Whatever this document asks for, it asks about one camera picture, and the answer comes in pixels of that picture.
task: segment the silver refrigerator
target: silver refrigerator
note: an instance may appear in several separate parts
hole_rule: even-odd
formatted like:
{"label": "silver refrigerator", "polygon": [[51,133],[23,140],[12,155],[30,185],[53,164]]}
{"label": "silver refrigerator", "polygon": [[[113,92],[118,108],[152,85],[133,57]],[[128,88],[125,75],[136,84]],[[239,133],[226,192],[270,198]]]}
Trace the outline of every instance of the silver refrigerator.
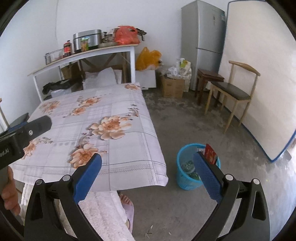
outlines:
{"label": "silver refrigerator", "polygon": [[225,31],[223,10],[203,1],[182,8],[181,58],[192,64],[190,89],[195,90],[197,69],[218,73]]}

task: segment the hand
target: hand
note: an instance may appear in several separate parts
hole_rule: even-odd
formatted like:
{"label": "hand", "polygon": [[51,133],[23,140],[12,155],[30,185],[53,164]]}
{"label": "hand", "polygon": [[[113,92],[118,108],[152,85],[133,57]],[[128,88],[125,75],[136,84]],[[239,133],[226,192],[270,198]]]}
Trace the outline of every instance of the hand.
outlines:
{"label": "hand", "polygon": [[1,197],[4,200],[4,207],[6,210],[11,210],[15,216],[20,214],[20,205],[18,204],[17,189],[15,187],[15,180],[13,179],[13,171],[10,167],[7,169],[8,183],[3,188]]}

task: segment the blue trash can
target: blue trash can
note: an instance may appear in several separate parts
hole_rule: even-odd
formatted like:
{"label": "blue trash can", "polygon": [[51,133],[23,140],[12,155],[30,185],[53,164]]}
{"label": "blue trash can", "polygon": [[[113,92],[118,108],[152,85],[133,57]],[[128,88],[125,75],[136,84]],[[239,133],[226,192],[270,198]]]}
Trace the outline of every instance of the blue trash can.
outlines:
{"label": "blue trash can", "polygon": [[[188,144],[180,149],[177,155],[177,183],[180,188],[184,190],[193,190],[202,185],[201,180],[195,180],[189,177],[181,168],[181,166],[192,160],[192,156],[197,152],[198,148],[205,148],[205,145],[192,143]],[[220,159],[217,159],[216,165],[221,169]]]}

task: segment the floral tablecloth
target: floral tablecloth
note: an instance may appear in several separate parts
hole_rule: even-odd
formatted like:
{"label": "floral tablecloth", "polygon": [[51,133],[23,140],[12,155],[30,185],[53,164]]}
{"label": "floral tablecloth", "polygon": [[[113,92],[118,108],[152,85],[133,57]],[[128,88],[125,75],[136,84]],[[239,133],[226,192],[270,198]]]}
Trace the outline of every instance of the floral tablecloth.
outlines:
{"label": "floral tablecloth", "polygon": [[165,186],[166,164],[139,85],[121,84],[42,102],[29,121],[48,115],[52,128],[10,166],[16,180],[59,180],[94,153],[103,164],[91,191]]}

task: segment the plaid pattern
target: plaid pattern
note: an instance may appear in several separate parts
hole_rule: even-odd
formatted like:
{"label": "plaid pattern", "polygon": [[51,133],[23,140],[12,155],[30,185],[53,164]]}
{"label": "plaid pattern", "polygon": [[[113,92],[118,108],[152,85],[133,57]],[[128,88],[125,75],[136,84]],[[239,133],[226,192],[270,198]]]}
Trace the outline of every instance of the plaid pattern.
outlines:
{"label": "plaid pattern", "polygon": [[[29,121],[44,115],[42,105],[59,101],[48,115],[52,128],[40,138],[50,142],[40,142],[31,156],[12,163],[16,180],[33,185],[42,178],[45,182],[58,181],[63,175],[73,174],[75,168],[69,163],[71,154],[85,136],[87,142],[99,151],[103,164],[91,191],[112,191],[151,185],[166,186],[166,164],[140,88],[127,88],[128,84],[113,85],[99,89],[74,92],[50,99],[40,104]],[[85,108],[79,115],[70,115],[79,108],[82,100],[101,97],[99,102]],[[137,108],[138,116],[132,109]],[[101,123],[104,117],[130,116],[131,127],[124,130],[120,139],[102,140],[90,135],[89,127]]]}

